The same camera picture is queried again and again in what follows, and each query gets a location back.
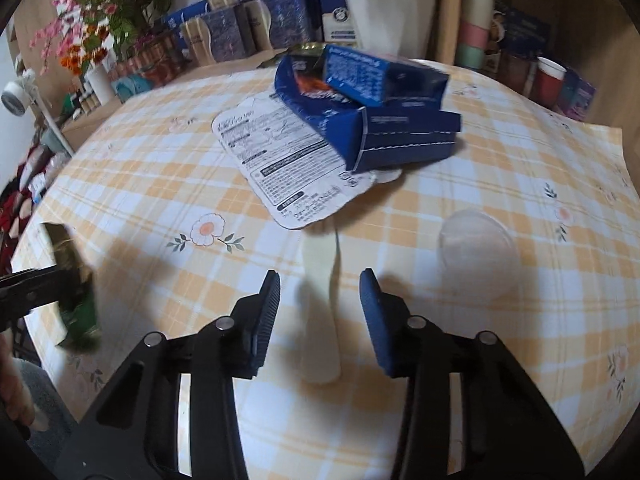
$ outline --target tablecloth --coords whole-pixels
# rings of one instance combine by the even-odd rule
[[[95,268],[104,332],[96,355],[56,348],[63,330],[52,306],[27,318],[72,413],[85,412],[145,333],[194,333],[256,293],[275,269],[282,300],[266,364],[253,381],[236,381],[250,477],[383,478],[405,383],[383,375],[364,323],[358,276],[372,267],[383,290],[446,332],[496,332],[592,468],[640,400],[640,203],[622,133],[556,116],[484,76],[439,67],[451,74],[444,109],[463,115],[459,149],[406,168],[335,215],[342,375],[322,387],[297,374],[301,234],[270,218],[210,129],[217,113],[269,88],[274,71],[189,82],[127,102],[60,175],[14,257],[15,270],[52,264],[40,223],[64,222]],[[517,290],[484,308],[444,294],[438,278],[442,221],[465,208],[510,230],[524,268]],[[185,435],[182,423],[183,466]]]

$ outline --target green wrapper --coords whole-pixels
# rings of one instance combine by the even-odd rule
[[[73,353],[92,353],[100,346],[100,328],[95,309],[94,275],[84,263],[66,227],[44,224],[51,240],[56,265],[68,271],[68,294],[58,300],[58,311],[66,327],[59,344]]]

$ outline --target clear plastic lid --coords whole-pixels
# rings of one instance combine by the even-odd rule
[[[470,300],[494,300],[520,279],[520,255],[511,235],[475,209],[458,211],[444,222],[438,259],[444,285]]]

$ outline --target white flower pot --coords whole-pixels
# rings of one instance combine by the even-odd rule
[[[90,68],[84,74],[84,78],[89,82],[94,89],[95,95],[98,97],[101,105],[107,104],[113,98],[116,97],[116,92],[111,86],[109,81],[109,75],[104,68],[104,65],[100,63],[94,68]]]
[[[436,0],[347,0],[358,46],[371,54],[423,59]]]

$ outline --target instruction sheet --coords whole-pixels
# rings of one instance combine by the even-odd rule
[[[271,92],[222,112],[211,127],[274,220],[287,229],[323,220],[376,182],[401,174],[347,171],[338,152]]]

